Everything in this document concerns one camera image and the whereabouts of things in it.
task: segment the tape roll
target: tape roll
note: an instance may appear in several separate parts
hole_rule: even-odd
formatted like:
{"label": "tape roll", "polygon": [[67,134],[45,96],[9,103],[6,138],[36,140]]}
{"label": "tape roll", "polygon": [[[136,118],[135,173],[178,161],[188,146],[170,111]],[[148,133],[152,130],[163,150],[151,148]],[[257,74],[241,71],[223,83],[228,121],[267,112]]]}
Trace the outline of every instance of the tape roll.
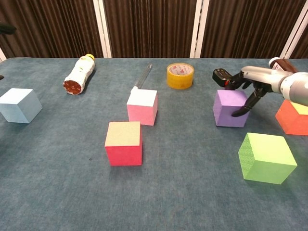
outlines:
{"label": "tape roll", "polygon": [[174,89],[186,89],[193,83],[194,68],[189,64],[177,63],[167,67],[167,84]]}

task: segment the white bottle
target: white bottle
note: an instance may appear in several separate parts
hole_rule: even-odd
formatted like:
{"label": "white bottle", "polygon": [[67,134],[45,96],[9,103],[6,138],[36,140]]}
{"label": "white bottle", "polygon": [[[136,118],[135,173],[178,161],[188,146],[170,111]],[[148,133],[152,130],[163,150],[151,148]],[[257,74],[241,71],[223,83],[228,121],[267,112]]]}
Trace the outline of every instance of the white bottle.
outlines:
{"label": "white bottle", "polygon": [[86,54],[85,56],[81,56],[76,62],[72,72],[63,82],[63,87],[66,92],[72,95],[80,94],[84,90],[87,79],[94,68],[95,62],[93,55]]}

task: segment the cube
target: cube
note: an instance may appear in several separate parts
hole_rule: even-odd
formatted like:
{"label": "cube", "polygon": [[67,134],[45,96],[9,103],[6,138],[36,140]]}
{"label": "cube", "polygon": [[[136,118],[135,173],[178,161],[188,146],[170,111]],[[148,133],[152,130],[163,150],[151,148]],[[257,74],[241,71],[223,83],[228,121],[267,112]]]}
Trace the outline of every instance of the cube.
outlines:
{"label": "cube", "polygon": [[127,101],[129,121],[140,121],[142,125],[153,126],[157,114],[156,90],[133,89]]}
{"label": "cube", "polygon": [[307,106],[284,100],[276,119],[286,134],[308,136]]}
{"label": "cube", "polygon": [[111,166],[142,164],[140,122],[110,122],[105,149]]}
{"label": "cube", "polygon": [[218,127],[244,127],[249,112],[239,117],[232,117],[232,113],[240,109],[246,102],[245,92],[240,90],[217,90],[213,112]]}
{"label": "cube", "polygon": [[282,136],[247,133],[239,158],[245,180],[281,184],[297,167]]}
{"label": "cube", "polygon": [[8,122],[28,124],[42,108],[32,89],[11,88],[0,97],[0,112]]}

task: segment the bottle label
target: bottle label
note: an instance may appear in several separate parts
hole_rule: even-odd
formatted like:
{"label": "bottle label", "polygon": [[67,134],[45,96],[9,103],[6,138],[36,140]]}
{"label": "bottle label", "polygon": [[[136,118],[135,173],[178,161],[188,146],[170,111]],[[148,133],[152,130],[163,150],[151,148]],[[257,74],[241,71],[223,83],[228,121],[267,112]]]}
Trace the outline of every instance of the bottle label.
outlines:
{"label": "bottle label", "polygon": [[277,62],[273,65],[272,69],[274,69],[274,70],[283,70],[283,68]]}

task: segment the orange cube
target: orange cube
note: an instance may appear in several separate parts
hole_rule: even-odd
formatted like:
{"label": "orange cube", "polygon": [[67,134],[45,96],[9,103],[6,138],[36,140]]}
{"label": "orange cube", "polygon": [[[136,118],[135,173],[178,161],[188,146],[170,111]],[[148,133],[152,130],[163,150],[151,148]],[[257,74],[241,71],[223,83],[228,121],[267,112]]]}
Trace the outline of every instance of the orange cube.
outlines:
{"label": "orange cube", "polygon": [[308,136],[308,107],[284,100],[276,119],[286,134]]}

